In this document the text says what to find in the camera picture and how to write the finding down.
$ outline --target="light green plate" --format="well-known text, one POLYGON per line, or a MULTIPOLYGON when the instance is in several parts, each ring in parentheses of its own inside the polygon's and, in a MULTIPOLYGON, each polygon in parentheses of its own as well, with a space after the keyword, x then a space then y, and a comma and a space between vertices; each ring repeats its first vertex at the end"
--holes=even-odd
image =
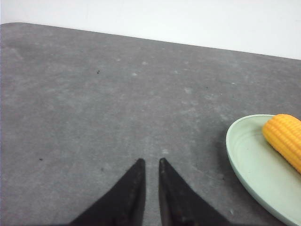
POLYGON ((265 140, 262 126, 273 115, 249 115, 228 129, 226 146, 240 182, 267 211, 289 226, 301 226, 301 174, 265 140))

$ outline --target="corn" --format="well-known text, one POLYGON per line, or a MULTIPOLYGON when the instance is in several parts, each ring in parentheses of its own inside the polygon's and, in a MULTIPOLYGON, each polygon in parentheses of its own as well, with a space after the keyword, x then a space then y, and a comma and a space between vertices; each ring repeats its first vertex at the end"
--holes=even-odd
POLYGON ((262 133, 299 173, 301 173, 301 121, 288 114, 278 114, 262 127, 262 133))

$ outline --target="yellow corn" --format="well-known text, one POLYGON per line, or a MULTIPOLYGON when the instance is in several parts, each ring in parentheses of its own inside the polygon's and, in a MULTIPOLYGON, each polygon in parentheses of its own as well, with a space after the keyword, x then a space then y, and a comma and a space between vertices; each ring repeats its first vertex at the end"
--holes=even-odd
POLYGON ((266 140, 301 173, 301 121, 288 114, 278 114, 262 127, 266 140))

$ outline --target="gray table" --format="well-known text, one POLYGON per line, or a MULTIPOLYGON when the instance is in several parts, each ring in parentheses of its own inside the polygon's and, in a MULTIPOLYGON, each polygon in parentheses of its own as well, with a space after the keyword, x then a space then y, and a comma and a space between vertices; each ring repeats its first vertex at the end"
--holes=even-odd
POLYGON ((144 225, 161 225, 158 160, 166 157, 229 220, 281 226, 235 176, 225 134, 245 115, 301 118, 300 99, 300 60, 2 25, 2 225, 67 223, 139 157, 144 225))

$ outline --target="white wall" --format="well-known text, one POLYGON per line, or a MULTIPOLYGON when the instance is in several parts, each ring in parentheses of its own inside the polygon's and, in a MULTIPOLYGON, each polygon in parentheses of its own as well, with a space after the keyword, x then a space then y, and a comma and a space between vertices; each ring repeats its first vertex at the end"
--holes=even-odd
POLYGON ((301 59, 301 0, 1 0, 9 22, 301 59))

